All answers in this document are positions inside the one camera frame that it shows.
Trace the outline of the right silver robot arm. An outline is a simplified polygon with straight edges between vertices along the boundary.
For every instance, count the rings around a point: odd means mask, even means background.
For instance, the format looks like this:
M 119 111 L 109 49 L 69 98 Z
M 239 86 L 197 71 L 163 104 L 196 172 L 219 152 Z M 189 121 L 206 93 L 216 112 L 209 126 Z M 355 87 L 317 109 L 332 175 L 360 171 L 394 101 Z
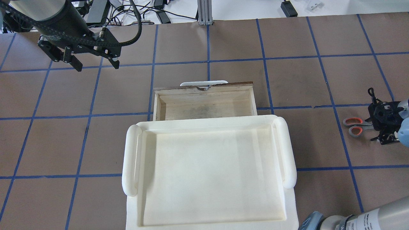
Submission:
M 372 142 L 381 145 L 400 143 L 407 147 L 408 140 L 408 100 L 384 102 L 369 88 L 371 104 L 368 106 L 369 118 L 346 118 L 343 125 L 349 128 L 349 135 L 360 137 L 364 131 L 375 130 L 378 135 Z M 318 211 L 312 212 L 299 226 L 300 230 L 407 230 L 408 197 L 382 205 L 359 215 L 324 217 Z

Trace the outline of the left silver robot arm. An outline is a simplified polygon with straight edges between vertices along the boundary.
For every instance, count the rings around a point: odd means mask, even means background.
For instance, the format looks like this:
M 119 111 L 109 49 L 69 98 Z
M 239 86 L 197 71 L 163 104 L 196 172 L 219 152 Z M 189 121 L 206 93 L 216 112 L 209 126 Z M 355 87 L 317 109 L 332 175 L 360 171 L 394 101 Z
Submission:
M 54 62 L 70 64 L 78 72 L 83 64 L 75 54 L 89 53 L 106 58 L 118 69 L 121 48 L 95 45 L 95 42 L 119 42 L 108 29 L 91 31 L 70 0 L 2 0 L 1 9 L 23 19 L 41 36 L 38 47 Z

